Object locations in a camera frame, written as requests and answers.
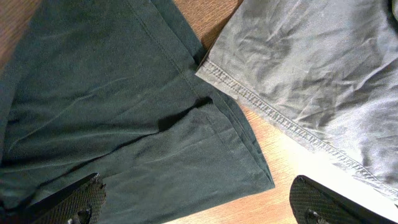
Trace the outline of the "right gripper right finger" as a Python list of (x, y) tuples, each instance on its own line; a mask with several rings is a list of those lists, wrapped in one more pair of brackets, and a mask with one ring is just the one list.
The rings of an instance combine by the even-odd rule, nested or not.
[(289, 202), (298, 224), (397, 224), (305, 175), (293, 180)]

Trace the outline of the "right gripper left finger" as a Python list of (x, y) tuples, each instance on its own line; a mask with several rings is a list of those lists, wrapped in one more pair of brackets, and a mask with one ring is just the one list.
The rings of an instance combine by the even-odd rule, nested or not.
[(96, 224), (106, 200), (106, 185), (92, 173), (28, 207), (21, 222), (30, 224)]

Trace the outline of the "black Nike t-shirt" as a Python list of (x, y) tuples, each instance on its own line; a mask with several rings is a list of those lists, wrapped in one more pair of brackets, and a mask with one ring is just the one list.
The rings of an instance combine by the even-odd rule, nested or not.
[(100, 223), (163, 223), (274, 187), (240, 107), (195, 75), (172, 1), (42, 1), (1, 75), (1, 215), (97, 173)]

